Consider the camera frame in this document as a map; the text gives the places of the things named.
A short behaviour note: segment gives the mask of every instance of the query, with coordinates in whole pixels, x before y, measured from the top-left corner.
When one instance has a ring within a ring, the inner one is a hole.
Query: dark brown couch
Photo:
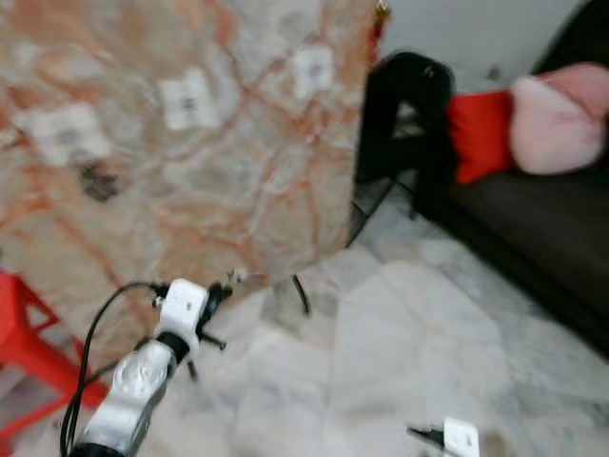
[[[609,0],[592,0],[535,72],[609,65]],[[422,165],[415,206],[521,284],[609,354],[609,168],[557,177],[509,172],[460,186],[445,122]]]

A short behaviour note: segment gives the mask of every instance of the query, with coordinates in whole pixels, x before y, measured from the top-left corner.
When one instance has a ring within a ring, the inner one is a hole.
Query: pink pillow
[[[596,64],[578,64],[545,73],[540,80],[576,102],[595,120],[609,114],[609,70]]]
[[[604,140],[604,123],[539,79],[523,77],[512,86],[514,116],[512,154],[531,174],[556,174],[596,161]]]

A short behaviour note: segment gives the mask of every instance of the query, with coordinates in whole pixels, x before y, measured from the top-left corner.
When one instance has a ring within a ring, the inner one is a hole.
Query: red cushion
[[[513,167],[509,147],[512,97],[507,91],[455,97],[449,132],[459,155],[457,182],[470,184]]]

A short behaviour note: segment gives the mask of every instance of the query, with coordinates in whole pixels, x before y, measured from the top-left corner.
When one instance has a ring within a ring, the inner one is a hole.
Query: red stool
[[[33,327],[29,322],[28,307],[36,308],[48,320]],[[79,367],[40,336],[42,331],[59,323],[57,316],[19,276],[0,273],[0,369],[4,364],[15,365],[62,394],[56,402],[0,429],[0,457],[12,454],[8,444],[12,436],[67,405],[76,391]],[[81,342],[76,338],[71,338],[71,342],[82,357]],[[98,407],[107,393],[103,384],[94,383],[85,391],[83,403],[87,407]]]

